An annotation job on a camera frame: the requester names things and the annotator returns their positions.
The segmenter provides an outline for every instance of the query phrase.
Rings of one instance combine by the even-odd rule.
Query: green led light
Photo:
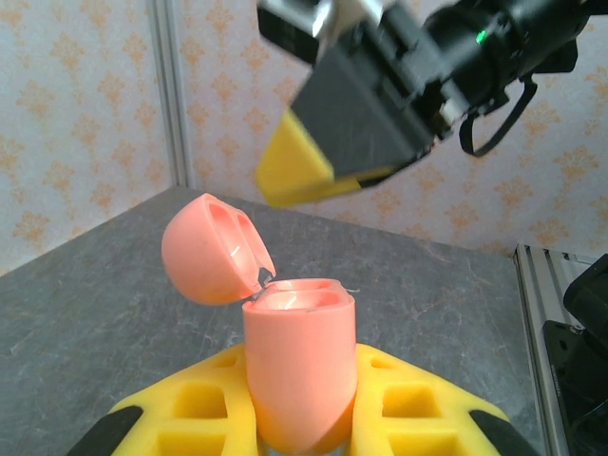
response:
[[[477,34],[477,38],[475,38],[475,41],[477,41],[477,44],[480,45],[485,41],[485,38],[487,38],[487,32],[485,30],[482,30]]]

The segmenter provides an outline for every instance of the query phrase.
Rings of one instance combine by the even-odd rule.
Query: hinged lid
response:
[[[219,306],[249,298],[276,275],[247,215],[209,194],[173,217],[162,237],[161,254],[173,285],[199,304]]]

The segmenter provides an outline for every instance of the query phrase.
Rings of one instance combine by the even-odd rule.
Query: floral wallpaper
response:
[[[143,0],[0,2],[0,275],[171,183]]]
[[[441,3],[410,1],[421,20]],[[173,8],[196,186],[262,201],[255,166],[308,70],[260,41],[255,4]],[[608,251],[608,21],[593,19],[579,42],[577,70],[537,77],[540,94],[485,158],[470,158],[454,138],[375,190],[295,210],[504,255],[520,242]],[[505,115],[480,122],[478,141]]]

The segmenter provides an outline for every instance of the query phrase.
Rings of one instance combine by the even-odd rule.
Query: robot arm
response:
[[[257,171],[267,201],[323,200],[377,185],[426,156],[460,123],[481,157],[537,92],[533,75],[572,71],[577,37],[606,0],[461,0],[417,23],[381,0],[261,0],[261,35],[313,67]],[[475,150],[473,124],[523,95]]]

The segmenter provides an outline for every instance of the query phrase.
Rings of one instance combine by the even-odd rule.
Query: gray tabletop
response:
[[[242,341],[239,306],[205,308],[164,274],[172,189],[0,278],[0,454],[63,455],[115,403]],[[541,437],[515,266],[241,200],[281,278],[352,290],[358,341],[496,404]]]

